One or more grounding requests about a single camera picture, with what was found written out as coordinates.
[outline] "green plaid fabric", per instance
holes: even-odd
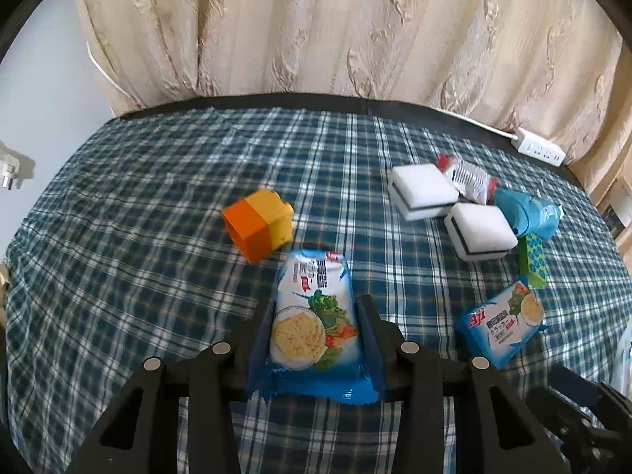
[[[632,280],[586,194],[500,151],[403,122],[305,110],[191,110],[112,120],[55,177],[10,244],[9,423],[36,472],[62,472],[125,381],[152,355],[192,357],[271,293],[286,253],[248,265],[220,211],[260,187],[295,209],[290,248],[337,250],[355,294],[372,294],[405,337],[466,358],[454,323],[518,275],[464,263],[439,219],[406,222],[387,195],[393,166],[458,152],[502,186],[564,205],[545,243],[548,329],[504,374],[521,394],[561,361],[607,380],[632,313]],[[399,404],[254,397],[233,416],[243,472],[386,473]],[[453,404],[445,399],[446,471]],[[186,469],[186,407],[181,415]]]

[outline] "curtain fold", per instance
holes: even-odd
[[[117,113],[309,91],[523,126],[595,203],[630,156],[632,55],[595,0],[77,0]]]

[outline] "yellow block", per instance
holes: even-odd
[[[273,251],[292,240],[292,205],[284,203],[279,194],[268,189],[260,189],[245,199],[268,224]]]

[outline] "orange and yellow block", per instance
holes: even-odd
[[[260,189],[222,210],[226,230],[250,263],[292,240],[294,209],[279,194]]]

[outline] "white wall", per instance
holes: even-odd
[[[0,64],[0,141],[35,163],[18,190],[0,189],[0,260],[59,168],[112,118],[96,75],[74,0],[44,0]]]

